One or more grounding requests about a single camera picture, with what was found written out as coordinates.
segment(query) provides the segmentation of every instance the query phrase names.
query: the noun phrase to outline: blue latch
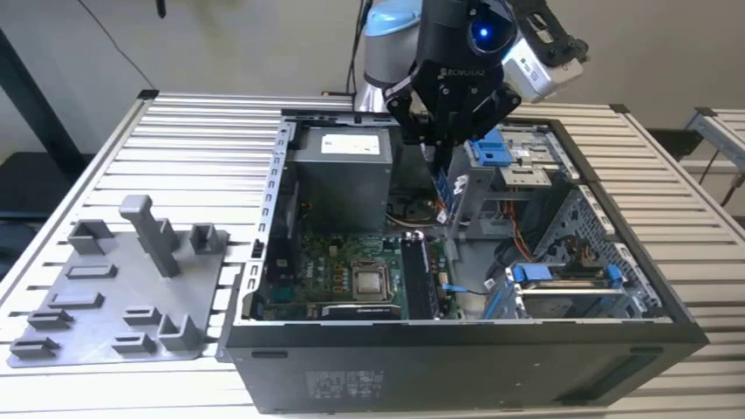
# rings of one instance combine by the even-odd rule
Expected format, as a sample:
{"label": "blue latch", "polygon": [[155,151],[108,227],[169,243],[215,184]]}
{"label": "blue latch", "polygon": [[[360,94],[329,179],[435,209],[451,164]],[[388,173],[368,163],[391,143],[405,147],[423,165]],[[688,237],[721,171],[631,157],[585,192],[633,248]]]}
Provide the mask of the blue latch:
{"label": "blue latch", "polygon": [[489,131],[483,140],[472,140],[471,146],[481,166],[507,168],[512,164],[512,153],[504,145],[504,139],[497,128]]}
{"label": "blue latch", "polygon": [[613,288],[621,288],[624,283],[624,276],[621,274],[621,269],[615,264],[608,265],[608,278],[611,279],[611,285]]}
{"label": "blue latch", "polygon": [[515,282],[517,283],[525,280],[525,271],[523,270],[523,266],[516,265],[512,268],[512,276],[515,277]]}

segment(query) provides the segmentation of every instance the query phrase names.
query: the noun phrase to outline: motherboard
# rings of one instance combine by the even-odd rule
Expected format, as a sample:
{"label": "motherboard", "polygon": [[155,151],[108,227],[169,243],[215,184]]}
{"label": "motherboard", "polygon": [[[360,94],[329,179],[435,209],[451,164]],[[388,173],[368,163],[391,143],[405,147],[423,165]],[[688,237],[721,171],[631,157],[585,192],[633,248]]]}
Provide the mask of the motherboard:
{"label": "motherboard", "polygon": [[[265,305],[267,320],[303,321],[324,319],[328,309],[369,306],[409,318],[407,278],[401,261],[401,238],[381,236],[320,236],[304,234],[299,239],[296,278],[272,284]],[[431,277],[447,281],[448,263],[444,243],[428,241]],[[455,313],[455,300],[437,290],[441,315]]]}

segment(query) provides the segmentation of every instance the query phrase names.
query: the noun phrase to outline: metal frame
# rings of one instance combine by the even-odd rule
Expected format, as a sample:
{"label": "metal frame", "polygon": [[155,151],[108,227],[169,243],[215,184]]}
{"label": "metal frame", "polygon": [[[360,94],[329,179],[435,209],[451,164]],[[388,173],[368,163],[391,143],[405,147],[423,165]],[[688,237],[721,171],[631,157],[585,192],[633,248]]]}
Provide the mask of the metal frame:
{"label": "metal frame", "polygon": [[696,131],[745,172],[745,111],[699,108],[685,129]]}
{"label": "metal frame", "polygon": [[[260,192],[249,182],[251,174],[261,171],[257,159],[271,148],[268,140],[277,127],[272,118],[277,120],[283,107],[347,110],[352,105],[348,98],[195,94],[161,94],[155,100],[137,101],[19,264],[0,282],[0,358],[7,357],[7,342],[26,325],[23,313],[41,302],[43,287],[61,269],[55,263],[69,252],[69,247],[59,244],[69,232],[69,222],[81,217],[111,216],[111,206],[125,193],[119,188],[128,183],[152,194],[155,208],[163,207],[163,215],[180,220],[196,217],[223,224],[235,242],[229,246],[220,286],[235,285],[235,275],[241,271],[236,263],[249,259],[253,240],[252,225],[245,223],[245,218],[252,216],[260,199]],[[523,106],[513,115],[563,121],[621,215],[631,220],[633,233],[688,304],[712,344],[608,409],[477,413],[461,410],[401,413],[391,417],[741,418],[745,412],[745,346],[741,344],[745,341],[745,285],[741,283],[745,250],[740,227],[732,226],[732,219],[717,209],[713,199],[696,187],[691,176],[627,115],[613,112],[608,106],[556,104]],[[636,150],[643,156],[609,159],[608,154],[621,150]],[[173,186],[189,182],[197,182],[191,190]],[[215,190],[197,190],[205,187]],[[703,213],[707,221],[659,217],[680,214],[680,210]],[[680,252],[672,253],[665,248]],[[704,250],[704,259],[691,264],[687,259],[696,257],[697,250]],[[216,292],[208,331],[213,337],[220,335],[225,322],[228,294],[227,289]],[[213,354],[216,346],[208,352]],[[4,384],[0,411],[33,411],[39,417],[120,417],[129,416],[132,408],[137,408],[139,417],[148,418],[261,417],[235,366],[212,358],[27,370],[11,369],[0,363],[0,377]],[[125,388],[125,394],[97,391],[113,386]]]}

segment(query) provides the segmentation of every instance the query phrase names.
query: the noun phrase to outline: gray 3d printed holder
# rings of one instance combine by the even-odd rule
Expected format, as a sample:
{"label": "gray 3d printed holder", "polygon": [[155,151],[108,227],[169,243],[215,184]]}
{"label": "gray 3d printed holder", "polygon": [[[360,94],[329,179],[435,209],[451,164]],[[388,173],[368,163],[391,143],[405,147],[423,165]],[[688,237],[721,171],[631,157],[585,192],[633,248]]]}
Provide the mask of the gray 3d printed holder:
{"label": "gray 3d printed holder", "polygon": [[136,233],[112,233],[80,220],[68,241],[75,253],[30,326],[11,345],[11,367],[44,367],[196,358],[228,234],[212,224],[175,232],[156,220],[148,196],[120,207]]}

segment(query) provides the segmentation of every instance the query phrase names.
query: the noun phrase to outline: black cable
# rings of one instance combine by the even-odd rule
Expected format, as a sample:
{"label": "black cable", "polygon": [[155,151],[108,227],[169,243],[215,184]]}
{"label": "black cable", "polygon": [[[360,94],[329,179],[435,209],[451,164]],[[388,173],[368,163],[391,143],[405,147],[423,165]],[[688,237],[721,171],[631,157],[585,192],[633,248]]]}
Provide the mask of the black cable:
{"label": "black cable", "polygon": [[83,0],[77,0],[80,5],[83,6],[83,9],[85,9],[85,11],[88,12],[88,15],[91,15],[91,17],[93,18],[93,20],[96,21],[99,27],[101,28],[101,31],[104,31],[105,35],[108,36],[108,39],[112,41],[112,44],[115,45],[116,50],[119,51],[119,53],[121,54],[121,56],[124,57],[124,59],[129,62],[129,64],[132,65],[132,67],[135,67],[135,70],[140,73],[140,75],[144,78],[144,81],[148,82],[148,85],[151,86],[151,89],[155,89],[155,84],[151,82],[151,79],[148,79],[148,76],[144,75],[143,70],[140,70],[140,67],[137,66],[137,64],[132,61],[132,59],[129,58],[129,56],[124,53],[124,51],[121,51],[121,48],[119,48],[119,44],[115,41],[115,37],[112,37],[112,34],[108,33],[108,30],[104,27],[104,24],[101,24],[101,21],[97,20],[96,15],[93,14],[93,11],[91,11],[91,9],[88,8],[88,6],[85,5],[85,3],[83,3]]}
{"label": "black cable", "polygon": [[712,159],[709,160],[709,164],[707,165],[707,168],[704,169],[704,172],[701,173],[701,179],[699,179],[699,184],[700,185],[704,185],[704,179],[707,178],[707,175],[709,174],[709,169],[712,168],[713,161],[717,160],[719,155],[720,155],[720,150],[717,149],[717,151],[713,152],[713,156],[712,156]]}
{"label": "black cable", "polygon": [[737,186],[732,185],[731,190],[727,191],[727,195],[724,196],[723,203],[720,203],[721,207],[724,207],[731,202],[732,195],[735,194],[736,189],[737,189]]}
{"label": "black cable", "polygon": [[353,81],[355,91],[356,88],[356,76],[355,76],[355,56],[357,55],[357,45],[360,42],[360,23],[363,22],[363,8],[364,8],[364,0],[360,0],[360,8],[357,9],[357,20],[355,22],[355,38],[352,41],[352,57],[349,58],[349,67],[347,69],[347,85],[345,85],[345,92],[351,93],[349,90],[349,81]]}

